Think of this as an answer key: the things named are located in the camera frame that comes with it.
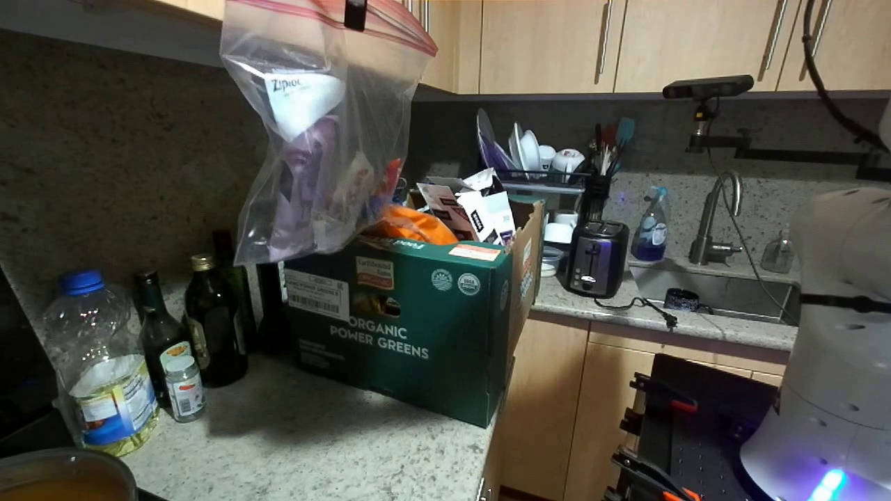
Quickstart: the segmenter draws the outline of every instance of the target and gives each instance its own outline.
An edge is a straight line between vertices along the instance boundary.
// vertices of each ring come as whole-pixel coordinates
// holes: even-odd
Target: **hanging plastic bag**
[[[243,203],[237,261],[334,254],[389,203],[433,41],[396,0],[224,0],[220,52],[269,147]]]

